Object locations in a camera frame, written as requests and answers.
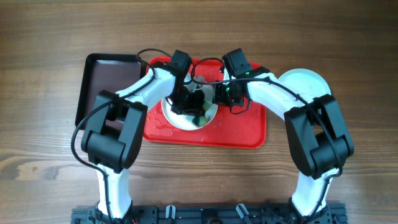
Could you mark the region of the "white plate with stain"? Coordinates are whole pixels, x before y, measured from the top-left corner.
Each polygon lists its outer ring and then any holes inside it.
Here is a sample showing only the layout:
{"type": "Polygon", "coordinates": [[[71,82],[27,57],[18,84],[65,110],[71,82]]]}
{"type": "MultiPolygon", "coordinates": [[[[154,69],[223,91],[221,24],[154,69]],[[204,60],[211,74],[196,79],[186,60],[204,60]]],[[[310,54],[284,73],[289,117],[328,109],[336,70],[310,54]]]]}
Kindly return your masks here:
{"type": "MultiPolygon", "coordinates": [[[[193,80],[197,81],[197,82],[205,82],[205,77],[199,76],[199,77],[195,77],[193,80]]],[[[177,90],[174,90],[174,91],[178,91],[179,89],[182,89],[184,86],[187,87],[187,89],[190,92],[194,92],[195,90],[202,90],[205,94],[205,102],[209,101],[210,103],[213,104],[211,107],[211,117],[209,119],[209,122],[207,123],[207,124],[209,124],[215,118],[216,113],[218,111],[218,105],[212,102],[214,88],[211,85],[202,85],[202,84],[197,84],[195,82],[191,82],[187,85],[178,87],[177,90]]],[[[170,96],[167,97],[165,100],[162,100],[161,104],[162,104],[162,112],[163,112],[164,116],[166,117],[167,121],[170,122],[176,128],[186,130],[186,131],[193,131],[193,130],[201,129],[204,127],[204,126],[196,127],[192,123],[192,119],[194,116],[177,115],[177,114],[173,113],[171,111],[172,100],[170,99],[170,96]]]]}

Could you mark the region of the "green yellow sponge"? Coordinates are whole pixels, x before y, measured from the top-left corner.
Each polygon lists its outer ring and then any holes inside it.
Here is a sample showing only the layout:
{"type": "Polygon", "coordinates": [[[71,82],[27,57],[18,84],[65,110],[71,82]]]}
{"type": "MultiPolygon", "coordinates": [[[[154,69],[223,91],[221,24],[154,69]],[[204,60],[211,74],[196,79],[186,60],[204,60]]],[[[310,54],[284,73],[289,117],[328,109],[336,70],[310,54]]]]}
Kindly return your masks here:
{"type": "Polygon", "coordinates": [[[192,123],[196,127],[203,127],[209,122],[209,119],[211,117],[212,105],[213,104],[210,103],[209,101],[206,101],[204,102],[204,104],[202,104],[201,108],[199,109],[199,112],[197,112],[192,119],[192,123]]]}

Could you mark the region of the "light blue plate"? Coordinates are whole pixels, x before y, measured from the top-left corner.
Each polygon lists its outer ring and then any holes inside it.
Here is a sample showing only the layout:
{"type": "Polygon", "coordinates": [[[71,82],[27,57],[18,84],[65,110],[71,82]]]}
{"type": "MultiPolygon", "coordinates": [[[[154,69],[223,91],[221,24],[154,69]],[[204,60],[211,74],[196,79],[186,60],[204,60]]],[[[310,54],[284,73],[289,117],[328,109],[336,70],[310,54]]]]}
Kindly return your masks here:
{"type": "Polygon", "coordinates": [[[292,69],[282,74],[279,77],[279,81],[294,90],[314,97],[321,97],[325,94],[331,95],[327,82],[312,70],[304,68],[292,69]]]}

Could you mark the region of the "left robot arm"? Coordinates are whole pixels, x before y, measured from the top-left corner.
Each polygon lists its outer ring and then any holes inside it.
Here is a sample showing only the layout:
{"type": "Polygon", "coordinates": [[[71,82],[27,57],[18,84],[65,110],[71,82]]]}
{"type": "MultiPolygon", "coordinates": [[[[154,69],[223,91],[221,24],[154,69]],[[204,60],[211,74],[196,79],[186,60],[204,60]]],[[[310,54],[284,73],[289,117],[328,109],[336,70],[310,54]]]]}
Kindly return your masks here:
{"type": "Polygon", "coordinates": [[[184,85],[192,66],[187,53],[176,50],[169,62],[140,63],[145,76],[117,93],[100,91],[93,110],[76,126],[84,130],[81,150],[88,155],[82,164],[98,174],[100,200],[92,218],[101,223],[134,222],[128,171],[141,148],[147,112],[170,98],[173,113],[193,116],[195,125],[205,119],[204,92],[184,85]]]}

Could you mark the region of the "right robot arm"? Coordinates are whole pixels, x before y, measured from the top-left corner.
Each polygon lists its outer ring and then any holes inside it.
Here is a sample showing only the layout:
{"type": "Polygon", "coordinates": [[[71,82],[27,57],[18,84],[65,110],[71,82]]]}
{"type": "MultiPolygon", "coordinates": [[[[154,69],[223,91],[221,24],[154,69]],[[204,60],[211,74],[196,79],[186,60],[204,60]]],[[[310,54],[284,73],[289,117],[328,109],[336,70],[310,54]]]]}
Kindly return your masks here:
{"type": "Polygon", "coordinates": [[[343,173],[354,144],[340,106],[317,73],[293,69],[276,77],[254,68],[242,49],[221,58],[224,79],[216,84],[217,102],[233,105],[247,98],[284,120],[291,158],[299,170],[290,199],[298,221],[309,223],[324,214],[331,181],[343,173]]]}

